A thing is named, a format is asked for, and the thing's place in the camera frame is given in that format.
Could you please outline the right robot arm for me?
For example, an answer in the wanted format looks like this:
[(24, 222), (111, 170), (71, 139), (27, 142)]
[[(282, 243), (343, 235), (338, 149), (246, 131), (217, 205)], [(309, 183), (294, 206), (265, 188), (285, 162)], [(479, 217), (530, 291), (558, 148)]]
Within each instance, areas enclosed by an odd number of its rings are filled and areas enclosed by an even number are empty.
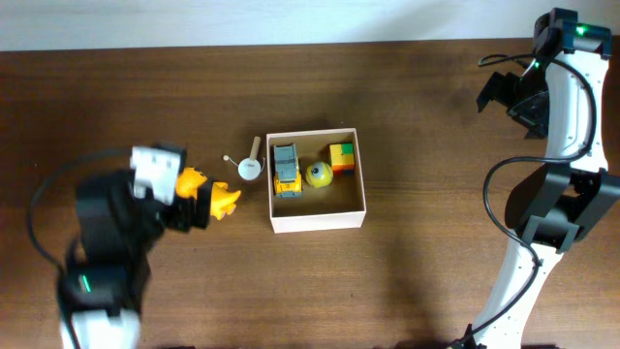
[(454, 348), (518, 348), (544, 282), (562, 257), (582, 241), (619, 199), (619, 178), (608, 171), (602, 140), (603, 86), (612, 54), (606, 27), (582, 23), (575, 11), (554, 8), (536, 23), (531, 52), (492, 54), (479, 62), (521, 65), (521, 75), (494, 73), (476, 103), (491, 101), (546, 142), (542, 157), (500, 161), (486, 175), (482, 193), (502, 167), (538, 168), (510, 192), (502, 219), (490, 220), (508, 237), (498, 279), (483, 311)]

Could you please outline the yellow ball with eyes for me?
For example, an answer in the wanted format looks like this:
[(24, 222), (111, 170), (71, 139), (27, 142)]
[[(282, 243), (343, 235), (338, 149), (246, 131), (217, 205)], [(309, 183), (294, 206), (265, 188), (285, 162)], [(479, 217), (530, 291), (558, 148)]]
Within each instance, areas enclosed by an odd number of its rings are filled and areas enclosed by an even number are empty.
[(311, 187), (327, 187), (333, 181), (332, 168), (326, 162), (316, 162), (306, 169), (305, 179)]

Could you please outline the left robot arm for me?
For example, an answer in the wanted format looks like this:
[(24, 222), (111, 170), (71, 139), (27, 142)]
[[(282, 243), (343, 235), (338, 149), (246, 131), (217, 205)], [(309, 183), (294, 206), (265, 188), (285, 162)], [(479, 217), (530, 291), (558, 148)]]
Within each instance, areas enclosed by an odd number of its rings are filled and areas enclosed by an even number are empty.
[(176, 191), (186, 157), (182, 147), (135, 146), (129, 168), (77, 186), (80, 237), (57, 280), (65, 347), (137, 346), (148, 252), (166, 230), (187, 234), (209, 224), (212, 180), (196, 196)]

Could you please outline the orange toy dinosaur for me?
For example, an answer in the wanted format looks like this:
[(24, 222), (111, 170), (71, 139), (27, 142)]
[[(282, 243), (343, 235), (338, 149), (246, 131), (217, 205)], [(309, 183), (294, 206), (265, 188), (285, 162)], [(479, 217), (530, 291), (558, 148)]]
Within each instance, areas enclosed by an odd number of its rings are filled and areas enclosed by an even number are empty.
[(186, 167), (177, 177), (175, 194), (194, 205), (194, 224), (204, 228), (211, 217), (220, 221), (233, 214), (241, 191), (230, 191), (227, 182), (215, 181), (196, 168)]

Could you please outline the colourful puzzle cube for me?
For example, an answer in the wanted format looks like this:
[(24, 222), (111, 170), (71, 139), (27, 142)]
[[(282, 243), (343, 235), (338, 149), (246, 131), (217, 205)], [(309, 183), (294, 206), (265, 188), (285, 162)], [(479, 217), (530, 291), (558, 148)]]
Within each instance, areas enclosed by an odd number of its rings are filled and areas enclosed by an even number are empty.
[(329, 146), (330, 166), (335, 175), (351, 175), (355, 171), (355, 149), (352, 143), (333, 143)]

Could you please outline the yellow grey toy truck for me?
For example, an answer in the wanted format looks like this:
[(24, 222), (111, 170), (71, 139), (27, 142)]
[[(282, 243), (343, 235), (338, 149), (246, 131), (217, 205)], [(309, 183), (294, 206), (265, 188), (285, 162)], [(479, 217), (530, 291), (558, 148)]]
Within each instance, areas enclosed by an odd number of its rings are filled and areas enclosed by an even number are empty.
[(277, 198), (298, 198), (302, 195), (302, 180), (296, 144), (273, 147), (273, 185)]

